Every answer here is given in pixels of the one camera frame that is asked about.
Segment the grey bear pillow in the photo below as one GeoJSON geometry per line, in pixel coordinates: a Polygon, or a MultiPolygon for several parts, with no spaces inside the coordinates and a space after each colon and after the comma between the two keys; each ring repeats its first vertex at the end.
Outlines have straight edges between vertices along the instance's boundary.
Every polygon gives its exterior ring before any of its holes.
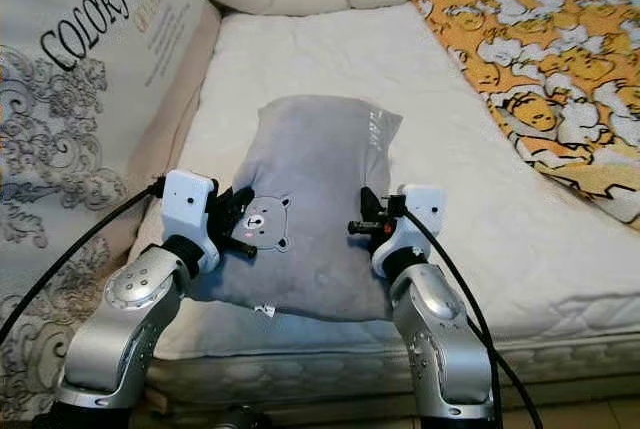
{"type": "Polygon", "coordinates": [[[353,97],[288,96],[262,106],[233,179],[253,199],[232,236],[256,255],[224,256],[189,296],[325,321],[388,319],[369,237],[347,227],[361,218],[362,191],[388,192],[389,146],[401,124],[401,115],[353,97]]]}

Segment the orange cartoon print quilt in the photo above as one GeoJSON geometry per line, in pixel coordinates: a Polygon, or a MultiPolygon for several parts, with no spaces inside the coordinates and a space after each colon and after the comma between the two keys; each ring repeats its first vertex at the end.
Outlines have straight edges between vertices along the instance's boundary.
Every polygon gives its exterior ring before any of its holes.
{"type": "Polygon", "coordinates": [[[412,0],[527,165],[640,231],[640,0],[412,0]]]}

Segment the beige padded bed bumper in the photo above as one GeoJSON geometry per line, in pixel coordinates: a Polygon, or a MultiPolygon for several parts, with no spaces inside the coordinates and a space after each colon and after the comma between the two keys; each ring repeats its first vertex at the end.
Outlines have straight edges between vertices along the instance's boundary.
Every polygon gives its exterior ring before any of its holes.
{"type": "Polygon", "coordinates": [[[128,187],[133,193],[177,165],[198,109],[221,16],[209,0],[197,0],[189,8],[183,28],[186,41],[174,44],[165,59],[168,82],[161,86],[156,108],[143,118],[145,131],[127,165],[128,187]]]}

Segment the white quilted mattress topper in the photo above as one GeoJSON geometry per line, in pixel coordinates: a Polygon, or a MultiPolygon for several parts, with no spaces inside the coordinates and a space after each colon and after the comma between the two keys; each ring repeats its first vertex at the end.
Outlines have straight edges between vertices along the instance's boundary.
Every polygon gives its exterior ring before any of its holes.
{"type": "Polygon", "coordinates": [[[390,185],[445,192],[439,240],[504,350],[640,330],[640,231],[522,163],[415,7],[224,16],[178,167],[229,185],[291,95],[401,115],[390,185]]]}

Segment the white printed bedding package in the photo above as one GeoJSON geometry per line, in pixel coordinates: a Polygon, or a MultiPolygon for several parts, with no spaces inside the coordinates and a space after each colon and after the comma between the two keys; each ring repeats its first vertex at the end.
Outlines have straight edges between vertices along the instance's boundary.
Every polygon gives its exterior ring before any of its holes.
{"type": "Polygon", "coordinates": [[[1,0],[3,429],[50,409],[74,330],[131,252],[127,165],[197,0],[1,0]]]}

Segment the left robot leg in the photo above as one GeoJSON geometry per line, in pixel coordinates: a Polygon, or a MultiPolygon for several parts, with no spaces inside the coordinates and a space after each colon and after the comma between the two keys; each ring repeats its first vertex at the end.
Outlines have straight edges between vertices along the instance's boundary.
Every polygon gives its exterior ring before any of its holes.
{"type": "Polygon", "coordinates": [[[233,405],[215,416],[210,429],[273,429],[273,421],[248,405],[233,405]]]}

